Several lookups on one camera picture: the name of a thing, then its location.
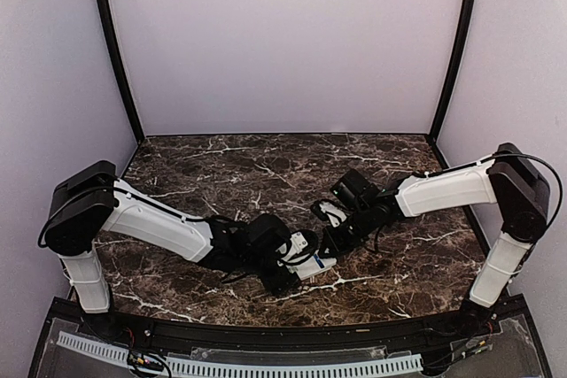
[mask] dark marble surface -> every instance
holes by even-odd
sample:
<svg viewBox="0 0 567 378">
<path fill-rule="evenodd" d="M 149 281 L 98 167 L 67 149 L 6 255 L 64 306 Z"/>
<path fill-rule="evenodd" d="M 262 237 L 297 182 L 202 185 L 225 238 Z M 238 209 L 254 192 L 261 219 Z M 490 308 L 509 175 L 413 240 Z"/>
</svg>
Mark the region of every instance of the dark marble surface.
<svg viewBox="0 0 567 378">
<path fill-rule="evenodd" d="M 187 213 L 249 220 L 274 212 L 291 229 L 321 231 L 309 205 L 330 197 L 348 168 L 378 186 L 439 165 L 419 135 L 219 135 L 146 140 L 125 180 Z M 97 250 L 118 310 L 156 318 L 243 326 L 345 325 L 456 309 L 483 254 L 461 209 L 386 228 L 380 254 L 359 249 L 329 272 L 272 297 L 248 277 L 223 273 L 121 235 Z"/>
</svg>

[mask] white wall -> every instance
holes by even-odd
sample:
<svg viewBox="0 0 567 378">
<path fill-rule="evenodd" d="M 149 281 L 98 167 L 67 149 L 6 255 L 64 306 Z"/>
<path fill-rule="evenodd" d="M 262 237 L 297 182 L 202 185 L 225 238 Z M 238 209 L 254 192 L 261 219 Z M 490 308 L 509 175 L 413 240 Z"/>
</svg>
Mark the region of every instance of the white wall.
<svg viewBox="0 0 567 378">
<path fill-rule="evenodd" d="M 455 165 L 506 141 L 555 165 L 567 183 L 567 0 L 475 2 L 439 146 Z M 497 235 L 498 209 L 476 211 Z M 526 296 L 555 376 L 567 376 L 565 212 L 511 287 Z"/>
<path fill-rule="evenodd" d="M 96 0 L 0 0 L 0 376 L 27 376 L 50 301 L 68 290 L 36 247 L 57 183 L 135 148 Z"/>
<path fill-rule="evenodd" d="M 111 0 L 149 135 L 429 130 L 462 0 Z"/>
</svg>

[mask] brown marble table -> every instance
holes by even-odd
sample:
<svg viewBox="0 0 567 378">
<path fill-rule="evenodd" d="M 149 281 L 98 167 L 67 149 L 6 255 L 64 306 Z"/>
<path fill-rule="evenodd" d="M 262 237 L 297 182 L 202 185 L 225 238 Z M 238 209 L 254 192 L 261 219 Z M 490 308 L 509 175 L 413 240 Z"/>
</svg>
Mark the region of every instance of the brown marble table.
<svg viewBox="0 0 567 378">
<path fill-rule="evenodd" d="M 184 212 L 249 220 L 274 212 L 321 230 L 309 205 L 356 168 L 378 186 L 439 164 L 420 135 L 161 136 L 139 148 L 125 180 Z M 359 249 L 283 297 L 247 277 L 206 270 L 132 238 L 101 233 L 97 250 L 119 311 L 241 326 L 322 326 L 456 309 L 484 256 L 461 209 L 386 228 L 380 253 Z"/>
</svg>

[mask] robotic arm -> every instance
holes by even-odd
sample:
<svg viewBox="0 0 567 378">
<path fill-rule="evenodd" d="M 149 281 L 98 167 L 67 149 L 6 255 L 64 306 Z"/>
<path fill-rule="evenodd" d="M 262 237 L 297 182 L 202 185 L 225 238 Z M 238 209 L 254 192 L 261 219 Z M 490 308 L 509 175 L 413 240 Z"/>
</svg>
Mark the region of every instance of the robotic arm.
<svg viewBox="0 0 567 378">
<path fill-rule="evenodd" d="M 350 170 L 331 189 L 342 206 L 327 200 L 312 205 L 312 212 L 330 223 L 321 246 L 314 232 L 292 233 L 271 214 L 244 223 L 179 212 L 117 179 L 114 165 L 101 161 L 56 187 L 40 246 L 61 258 L 83 310 L 103 313 L 111 295 L 93 245 L 101 229 L 158 245 L 203 267 L 256 274 L 277 295 L 328 270 L 336 257 L 365 244 L 384 225 L 445 208 L 498 203 L 501 234 L 462 303 L 457 324 L 462 334 L 472 334 L 548 227 L 548 183 L 523 155 L 506 143 L 475 163 L 412 174 L 385 189 Z"/>
</svg>

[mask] marble tabletop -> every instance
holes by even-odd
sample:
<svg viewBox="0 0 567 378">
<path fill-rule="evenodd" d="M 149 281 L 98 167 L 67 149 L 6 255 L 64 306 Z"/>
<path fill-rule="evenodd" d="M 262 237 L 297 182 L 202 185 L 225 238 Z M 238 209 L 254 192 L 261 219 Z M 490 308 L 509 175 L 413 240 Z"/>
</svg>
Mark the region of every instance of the marble tabletop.
<svg viewBox="0 0 567 378">
<path fill-rule="evenodd" d="M 290 229 L 323 224 L 309 211 L 356 168 L 378 187 L 439 164 L 421 135 L 159 136 L 142 143 L 124 179 L 195 215 L 250 220 L 276 213 Z M 281 297 L 254 277 L 224 275 L 133 238 L 101 232 L 97 252 L 117 310 L 240 326 L 327 326 L 446 312 L 484 259 L 462 209 L 385 228 L 379 254 L 358 249 Z"/>
</svg>

